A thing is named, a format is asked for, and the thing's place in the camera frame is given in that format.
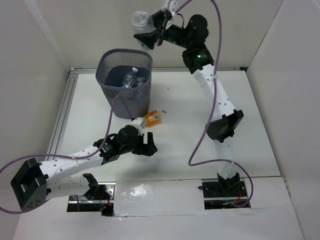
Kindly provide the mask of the squashed clear blue-label bottle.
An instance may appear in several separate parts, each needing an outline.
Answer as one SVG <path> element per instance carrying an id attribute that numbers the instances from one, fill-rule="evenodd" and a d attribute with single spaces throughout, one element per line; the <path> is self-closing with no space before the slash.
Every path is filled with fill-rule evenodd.
<path id="1" fill-rule="evenodd" d="M 154 30 L 153 20 L 145 11 L 134 12 L 131 23 L 135 34 L 150 33 Z"/>

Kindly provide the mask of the small orange juice bottle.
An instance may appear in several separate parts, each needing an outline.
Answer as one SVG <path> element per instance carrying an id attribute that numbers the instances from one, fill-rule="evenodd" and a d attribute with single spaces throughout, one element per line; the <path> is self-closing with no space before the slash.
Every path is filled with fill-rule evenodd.
<path id="1" fill-rule="evenodd" d="M 157 125 L 159 123 L 161 123 L 161 117 L 160 117 L 160 114 L 157 110 L 153 110 L 149 113 L 147 113 L 145 116 L 144 116 L 145 120 L 146 120 L 146 126 L 147 127 L 152 127 L 154 125 Z"/>

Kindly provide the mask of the red label water bottle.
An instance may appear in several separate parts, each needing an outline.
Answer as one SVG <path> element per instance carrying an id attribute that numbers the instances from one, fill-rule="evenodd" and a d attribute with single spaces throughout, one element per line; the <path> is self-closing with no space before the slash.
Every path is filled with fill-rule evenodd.
<path id="1" fill-rule="evenodd" d="M 135 82 L 134 87 L 135 87 L 135 88 L 141 87 L 141 86 L 143 86 L 146 82 L 147 82 L 147 79 L 146 79 L 146 78 L 144 78 L 144 77 L 138 77 L 138 78 L 136 79 L 136 82 Z"/>

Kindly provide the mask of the crushed blue label bottle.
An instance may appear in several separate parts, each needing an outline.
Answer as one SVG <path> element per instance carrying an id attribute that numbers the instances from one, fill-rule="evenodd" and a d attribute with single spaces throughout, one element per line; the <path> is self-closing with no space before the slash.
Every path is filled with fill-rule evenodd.
<path id="1" fill-rule="evenodd" d="M 138 69 L 135 67 L 132 67 L 132 69 L 127 72 L 124 77 L 122 78 L 120 87 L 121 88 L 132 88 L 138 79 Z"/>

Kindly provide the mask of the blue cap plastic bottle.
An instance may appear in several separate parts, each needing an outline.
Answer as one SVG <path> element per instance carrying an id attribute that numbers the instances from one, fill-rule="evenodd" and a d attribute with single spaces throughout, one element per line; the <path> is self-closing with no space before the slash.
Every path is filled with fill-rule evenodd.
<path id="1" fill-rule="evenodd" d="M 138 101 L 145 97 L 145 93 L 142 90 L 125 91 L 124 99 L 128 101 Z"/>

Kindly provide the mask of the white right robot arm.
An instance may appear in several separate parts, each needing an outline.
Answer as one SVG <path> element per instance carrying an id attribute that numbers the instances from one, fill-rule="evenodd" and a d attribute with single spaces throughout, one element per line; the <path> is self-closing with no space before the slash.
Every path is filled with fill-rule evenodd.
<path id="1" fill-rule="evenodd" d="M 218 190 L 223 196 L 230 196 L 240 182 L 240 175 L 234 162 L 232 137 L 244 113 L 232 104 L 217 76 L 218 59 L 212 58 L 205 45 L 209 35 L 205 17 L 195 14 L 183 27 L 171 23 L 176 15 L 167 9 L 159 10 L 148 18 L 153 23 L 154 29 L 136 33 L 134 38 L 150 49 L 160 46 L 164 41 L 184 48 L 183 62 L 212 104 L 203 135 L 213 141 L 217 160 L 223 163 L 217 174 Z"/>

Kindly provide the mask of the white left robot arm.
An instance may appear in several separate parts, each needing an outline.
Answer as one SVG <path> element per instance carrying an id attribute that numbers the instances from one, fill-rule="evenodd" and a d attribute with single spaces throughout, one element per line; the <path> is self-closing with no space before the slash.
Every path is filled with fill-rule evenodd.
<path id="1" fill-rule="evenodd" d="M 110 134 L 67 158 L 42 162 L 34 157 L 26 160 L 10 184 L 23 212 L 63 196 L 108 201 L 111 198 L 108 189 L 85 170 L 116 161 L 127 153 L 150 157 L 157 150 L 151 132 L 143 134 L 136 127 L 126 125 L 118 133 Z"/>

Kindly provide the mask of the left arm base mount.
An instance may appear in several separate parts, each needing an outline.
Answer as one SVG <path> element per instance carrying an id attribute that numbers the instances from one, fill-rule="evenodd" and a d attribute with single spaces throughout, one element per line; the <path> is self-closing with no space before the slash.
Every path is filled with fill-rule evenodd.
<path id="1" fill-rule="evenodd" d="M 70 195 L 67 203 L 67 213 L 100 213 L 104 217 L 114 216 L 115 182 L 99 182 L 104 191 L 92 198 L 84 195 Z"/>

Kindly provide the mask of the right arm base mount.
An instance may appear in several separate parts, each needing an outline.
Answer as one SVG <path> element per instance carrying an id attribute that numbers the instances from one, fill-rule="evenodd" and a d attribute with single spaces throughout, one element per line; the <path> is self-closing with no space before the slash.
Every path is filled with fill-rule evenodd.
<path id="1" fill-rule="evenodd" d="M 217 180 L 202 181 L 198 189 L 202 191 L 205 210 L 234 209 L 238 205 L 242 208 L 250 208 L 246 202 L 248 193 L 245 182 L 241 180 L 238 186 L 228 192 L 223 192 Z"/>

